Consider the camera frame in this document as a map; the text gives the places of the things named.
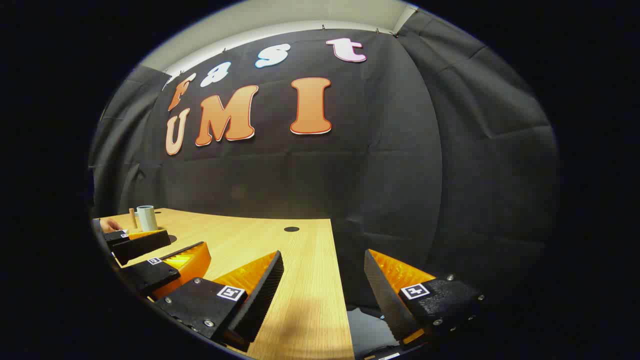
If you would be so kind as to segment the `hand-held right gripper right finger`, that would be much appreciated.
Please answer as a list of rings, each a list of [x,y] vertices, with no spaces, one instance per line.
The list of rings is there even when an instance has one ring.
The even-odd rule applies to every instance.
[[[364,272],[404,350],[446,341],[482,312],[486,299],[452,273],[428,273],[373,249],[365,251]]]

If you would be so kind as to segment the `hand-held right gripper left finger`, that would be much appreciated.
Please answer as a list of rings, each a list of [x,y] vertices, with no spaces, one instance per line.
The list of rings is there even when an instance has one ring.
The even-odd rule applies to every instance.
[[[284,274],[280,251],[207,280],[194,276],[155,305],[202,337],[246,352],[258,336]]]

